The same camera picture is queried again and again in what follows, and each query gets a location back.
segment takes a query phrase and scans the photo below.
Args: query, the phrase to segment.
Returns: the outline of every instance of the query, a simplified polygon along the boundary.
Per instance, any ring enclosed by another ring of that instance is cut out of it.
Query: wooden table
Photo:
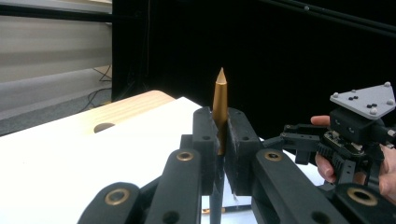
[[[143,114],[175,99],[162,91],[148,91],[108,105],[103,105],[64,119],[58,119],[34,128],[12,134],[12,137],[28,135],[82,136],[94,133],[101,123],[120,124],[127,119]]]

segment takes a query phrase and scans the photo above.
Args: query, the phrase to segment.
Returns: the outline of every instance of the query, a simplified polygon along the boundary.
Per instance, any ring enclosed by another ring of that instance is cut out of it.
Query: gray metal plate
[[[380,119],[395,108],[395,97],[390,82],[361,90],[335,92],[330,101],[367,119]]]

